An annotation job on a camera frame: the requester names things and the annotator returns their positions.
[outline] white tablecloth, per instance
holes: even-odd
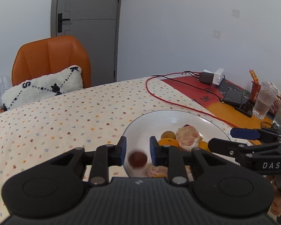
[[[167,109],[189,111],[149,95],[145,89],[146,79],[83,89],[1,113],[0,222],[9,216],[1,188],[12,175],[75,147],[94,151],[104,144],[117,144],[129,123],[142,114]],[[149,89],[164,99],[208,112],[158,79],[149,82]],[[202,117],[229,135],[229,126],[210,116]],[[127,176],[123,167],[117,166],[110,167],[109,174]]]

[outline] power adapter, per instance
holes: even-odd
[[[213,75],[214,75],[213,73],[201,72],[199,81],[201,83],[211,85],[213,81]]]
[[[206,69],[204,69],[203,72],[206,72],[206,73],[213,73],[213,80],[212,80],[212,83],[215,84],[215,85],[220,85],[222,79],[224,78],[224,71],[225,69],[223,68],[219,68],[218,70],[216,70],[214,73],[213,72],[210,72]]]

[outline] black cable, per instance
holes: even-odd
[[[193,73],[192,71],[184,71],[182,74],[187,74],[189,73],[191,76],[193,76],[194,78],[198,79],[199,75],[197,75],[196,73]]]
[[[215,94],[215,93],[213,93],[213,92],[211,92],[211,91],[208,91],[208,90],[205,90],[205,89],[201,89],[201,88],[199,88],[199,87],[190,85],[190,84],[185,83],[185,82],[181,82],[181,81],[179,81],[179,80],[171,79],[171,78],[168,78],[168,77],[163,76],[163,75],[152,75],[152,77],[164,77],[164,78],[166,78],[166,79],[168,79],[168,80],[172,80],[172,81],[175,81],[175,82],[179,82],[179,83],[185,84],[185,85],[187,85],[187,86],[194,87],[194,88],[196,88],[196,89],[198,89],[198,90],[202,90],[202,91],[205,91],[205,92],[207,92],[207,93],[210,93],[210,94],[215,95],[217,98],[219,98],[220,102],[223,102],[223,99],[222,99],[222,98],[220,98],[217,94]]]

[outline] orange segment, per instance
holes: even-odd
[[[166,146],[166,145],[175,146],[180,149],[178,141],[172,138],[163,138],[160,141],[158,141],[158,144],[160,146]]]
[[[210,150],[208,149],[208,143],[205,141],[199,141],[199,148],[210,152]]]

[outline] finger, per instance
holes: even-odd
[[[275,193],[273,202],[277,206],[279,206],[281,204],[281,192],[278,190],[275,181],[273,181],[272,185],[273,185],[273,189],[274,189],[274,193]]]
[[[277,217],[281,216],[281,214],[276,212],[275,210],[273,210],[273,208],[270,209],[270,213],[272,213],[274,216],[277,216]]]
[[[271,182],[275,177],[273,175],[267,175],[265,178]]]
[[[277,206],[281,205],[281,193],[280,192],[275,194],[273,203],[275,203]]]
[[[280,216],[281,215],[281,204],[278,206],[275,203],[272,203],[271,210],[275,211]]]

